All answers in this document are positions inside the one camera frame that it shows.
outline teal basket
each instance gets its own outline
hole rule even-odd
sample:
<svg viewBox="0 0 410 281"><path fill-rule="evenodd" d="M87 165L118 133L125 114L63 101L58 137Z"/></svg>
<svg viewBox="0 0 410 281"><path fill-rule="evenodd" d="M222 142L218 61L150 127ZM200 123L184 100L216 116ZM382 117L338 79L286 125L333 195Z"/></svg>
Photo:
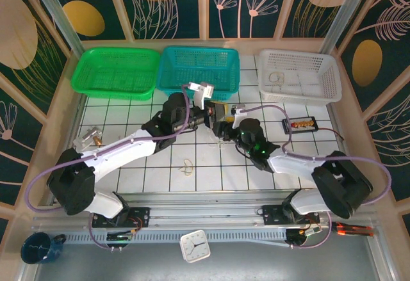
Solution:
<svg viewBox="0 0 410 281"><path fill-rule="evenodd" d="M95 47L81 56L71 87L89 97L149 100L159 65L160 54L151 49Z"/></svg>
<svg viewBox="0 0 410 281"><path fill-rule="evenodd" d="M156 86L167 95L189 82L214 86L213 100L229 100L239 89L239 54L234 49L170 46L163 51Z"/></svg>

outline blue mug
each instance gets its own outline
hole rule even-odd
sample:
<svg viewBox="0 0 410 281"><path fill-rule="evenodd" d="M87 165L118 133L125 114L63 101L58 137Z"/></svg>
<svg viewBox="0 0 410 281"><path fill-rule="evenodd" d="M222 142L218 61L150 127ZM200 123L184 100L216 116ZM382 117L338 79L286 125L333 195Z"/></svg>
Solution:
<svg viewBox="0 0 410 281"><path fill-rule="evenodd" d="M38 232L28 237L21 247L21 259L27 264L42 264L55 261L63 250L65 235L52 238Z"/></svg>

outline white tile floor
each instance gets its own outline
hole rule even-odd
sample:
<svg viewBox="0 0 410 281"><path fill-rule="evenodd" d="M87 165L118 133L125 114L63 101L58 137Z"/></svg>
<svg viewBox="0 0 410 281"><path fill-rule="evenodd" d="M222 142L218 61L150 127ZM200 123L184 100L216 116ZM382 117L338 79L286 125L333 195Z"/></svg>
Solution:
<svg viewBox="0 0 410 281"><path fill-rule="evenodd" d="M228 103L245 103L248 109L260 106L256 58L241 56L240 60L240 89ZM167 96L159 90L155 90L152 99L146 101L88 99L79 134L97 125L103 131L102 143L107 145L139 129L161 110L166 100ZM285 108L290 117L314 116L319 127L332 127L326 107L277 105ZM268 108L251 113L251 117L261 121L269 141L282 145L288 139L283 132L283 116L279 111ZM311 180L306 178L261 172L239 155L232 143L219 145L217 142L209 129L200 126L196 132L179 136L170 148L111 172L97 186L119 193L314 187ZM338 149L336 137L331 131L295 134L292 146L296 152L312 155L327 155ZM190 175L183 172L185 159L194 165Z"/></svg>

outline clock face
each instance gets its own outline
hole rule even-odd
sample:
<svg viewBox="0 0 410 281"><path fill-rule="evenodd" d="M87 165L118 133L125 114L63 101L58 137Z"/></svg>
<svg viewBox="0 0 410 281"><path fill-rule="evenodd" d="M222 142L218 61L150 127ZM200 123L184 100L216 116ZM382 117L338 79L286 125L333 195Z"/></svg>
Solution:
<svg viewBox="0 0 410 281"><path fill-rule="evenodd" d="M189 263L205 259L211 255L208 240L202 230L181 237L180 245L183 257Z"/></svg>

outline plastic basket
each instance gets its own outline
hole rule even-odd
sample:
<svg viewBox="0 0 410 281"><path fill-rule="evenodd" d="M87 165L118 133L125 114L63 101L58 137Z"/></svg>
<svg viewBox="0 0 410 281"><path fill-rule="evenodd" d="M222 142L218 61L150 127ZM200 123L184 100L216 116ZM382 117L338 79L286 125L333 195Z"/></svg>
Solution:
<svg viewBox="0 0 410 281"><path fill-rule="evenodd" d="M329 55L265 49L258 76L264 102L324 106L341 99L338 66Z"/></svg>
<svg viewBox="0 0 410 281"><path fill-rule="evenodd" d="M157 88L167 95L181 85L206 82L214 86L213 100L228 100L239 89L239 54L234 49L170 46L164 49Z"/></svg>
<svg viewBox="0 0 410 281"><path fill-rule="evenodd" d="M148 100L159 64L160 54L151 49L95 47L81 56L71 86L89 97Z"/></svg>

